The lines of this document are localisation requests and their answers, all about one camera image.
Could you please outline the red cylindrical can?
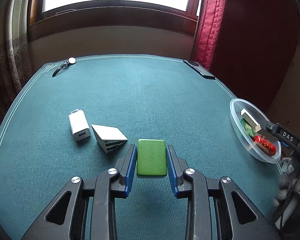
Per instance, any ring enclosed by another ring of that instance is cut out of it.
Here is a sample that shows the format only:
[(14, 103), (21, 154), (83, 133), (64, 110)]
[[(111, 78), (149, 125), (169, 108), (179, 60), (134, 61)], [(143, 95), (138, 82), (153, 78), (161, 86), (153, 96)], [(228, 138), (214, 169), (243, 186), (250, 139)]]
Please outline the red cylindrical can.
[(254, 136), (254, 143), (263, 153), (268, 156), (274, 156), (277, 151), (274, 144), (258, 134)]

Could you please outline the white rectangular block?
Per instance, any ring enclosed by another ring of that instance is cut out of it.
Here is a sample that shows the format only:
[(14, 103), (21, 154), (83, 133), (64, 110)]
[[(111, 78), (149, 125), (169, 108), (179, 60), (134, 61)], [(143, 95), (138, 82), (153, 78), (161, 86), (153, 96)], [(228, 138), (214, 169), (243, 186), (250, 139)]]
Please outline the white rectangular block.
[(261, 125), (253, 118), (253, 116), (244, 108), (241, 110), (241, 116), (252, 127), (255, 132), (261, 130)]

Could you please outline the green and white tile block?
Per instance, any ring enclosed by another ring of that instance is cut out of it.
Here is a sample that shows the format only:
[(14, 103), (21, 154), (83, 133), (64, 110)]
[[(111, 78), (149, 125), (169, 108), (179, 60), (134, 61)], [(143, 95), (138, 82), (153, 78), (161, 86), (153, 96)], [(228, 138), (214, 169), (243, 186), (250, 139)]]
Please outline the green and white tile block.
[(136, 174), (140, 178), (164, 178), (167, 175), (166, 142), (139, 139)]

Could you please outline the zebra striped triangular prism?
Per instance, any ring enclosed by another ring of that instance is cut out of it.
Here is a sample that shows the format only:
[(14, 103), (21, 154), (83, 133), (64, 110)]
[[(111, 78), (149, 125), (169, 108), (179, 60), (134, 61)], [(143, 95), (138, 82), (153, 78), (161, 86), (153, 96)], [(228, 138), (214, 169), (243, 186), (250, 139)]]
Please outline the zebra striped triangular prism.
[(116, 127), (92, 125), (98, 144), (106, 154), (113, 152), (128, 141), (126, 136)]

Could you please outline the white usb wall charger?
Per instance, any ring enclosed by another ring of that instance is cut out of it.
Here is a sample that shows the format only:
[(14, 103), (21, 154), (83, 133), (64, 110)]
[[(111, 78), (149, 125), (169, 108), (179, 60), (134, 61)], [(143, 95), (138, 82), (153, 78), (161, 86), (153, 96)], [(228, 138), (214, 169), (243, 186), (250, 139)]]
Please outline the white usb wall charger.
[(90, 127), (81, 109), (73, 110), (68, 116), (72, 136), (76, 141), (90, 137)]

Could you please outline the clear plastic bowl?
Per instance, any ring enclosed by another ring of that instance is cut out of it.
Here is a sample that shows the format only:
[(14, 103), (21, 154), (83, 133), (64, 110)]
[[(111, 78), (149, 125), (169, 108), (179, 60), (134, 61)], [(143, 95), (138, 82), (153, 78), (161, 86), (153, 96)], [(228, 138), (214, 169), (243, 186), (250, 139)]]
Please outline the clear plastic bowl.
[(241, 115), (241, 112), (244, 109), (258, 124), (261, 121), (269, 121), (269, 119), (260, 109), (247, 100), (232, 99), (230, 101), (230, 120), (238, 139), (244, 148), (249, 152), (249, 154), (255, 159), (264, 163), (277, 164), (281, 159), (280, 142), (265, 130), (260, 130), (256, 134), (260, 135), (263, 139), (266, 139), (268, 142), (274, 145), (276, 147), (276, 152), (273, 155), (267, 155), (263, 149), (259, 148), (257, 143), (253, 141), (253, 138), (248, 134), (243, 126), (244, 117)]

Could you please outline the teal table cloth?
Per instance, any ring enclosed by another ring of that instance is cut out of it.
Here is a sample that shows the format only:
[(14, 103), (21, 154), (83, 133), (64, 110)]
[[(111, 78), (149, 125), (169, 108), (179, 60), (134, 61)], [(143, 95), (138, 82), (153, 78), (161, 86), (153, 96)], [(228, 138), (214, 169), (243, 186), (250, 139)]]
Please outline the teal table cloth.
[(221, 81), (149, 55), (85, 57), (56, 68), (36, 72), (0, 126), (0, 224), (12, 239), (72, 177), (94, 178), (128, 150), (105, 154), (94, 136), (76, 141), (68, 118), (76, 109), (90, 125), (117, 127), (128, 144), (161, 139), (205, 176), (230, 177), (271, 219), (279, 169), (241, 144), (230, 120), (233, 95)]

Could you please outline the black remote control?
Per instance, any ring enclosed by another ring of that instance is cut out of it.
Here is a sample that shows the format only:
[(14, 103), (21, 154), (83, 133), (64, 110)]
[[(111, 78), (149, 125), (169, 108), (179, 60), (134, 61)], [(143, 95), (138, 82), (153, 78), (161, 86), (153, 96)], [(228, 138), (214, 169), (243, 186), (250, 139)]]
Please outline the black remote control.
[(201, 66), (197, 62), (188, 61), (188, 60), (184, 60), (183, 62), (186, 65), (188, 65), (190, 68), (192, 68), (194, 71), (196, 71), (203, 78), (205, 78), (205, 79), (211, 79), (211, 80), (215, 79), (214, 75), (212, 75), (209, 71), (207, 71), (203, 66)]

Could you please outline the red curtain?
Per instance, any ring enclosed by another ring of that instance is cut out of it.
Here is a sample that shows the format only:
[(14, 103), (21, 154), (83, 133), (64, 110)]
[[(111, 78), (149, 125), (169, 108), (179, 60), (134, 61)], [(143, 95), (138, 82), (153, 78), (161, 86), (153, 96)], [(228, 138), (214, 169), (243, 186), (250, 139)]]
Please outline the red curtain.
[(295, 55), (294, 0), (204, 0), (193, 60), (237, 97), (266, 111)]

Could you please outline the beige patterned curtain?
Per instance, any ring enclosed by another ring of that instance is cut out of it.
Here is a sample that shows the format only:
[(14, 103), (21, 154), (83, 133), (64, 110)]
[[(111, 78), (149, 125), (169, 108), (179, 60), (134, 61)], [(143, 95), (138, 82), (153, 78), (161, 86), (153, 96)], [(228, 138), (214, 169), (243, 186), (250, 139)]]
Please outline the beige patterned curtain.
[(7, 0), (0, 10), (0, 124), (33, 75), (27, 39), (29, 0)]

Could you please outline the wooden framed window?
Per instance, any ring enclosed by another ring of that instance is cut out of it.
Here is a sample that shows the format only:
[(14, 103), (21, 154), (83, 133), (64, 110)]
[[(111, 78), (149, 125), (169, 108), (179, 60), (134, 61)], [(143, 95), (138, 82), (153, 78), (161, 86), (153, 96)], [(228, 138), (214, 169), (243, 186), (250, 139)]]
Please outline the wooden framed window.
[(89, 27), (135, 26), (193, 36), (201, 0), (30, 0), (30, 41)]

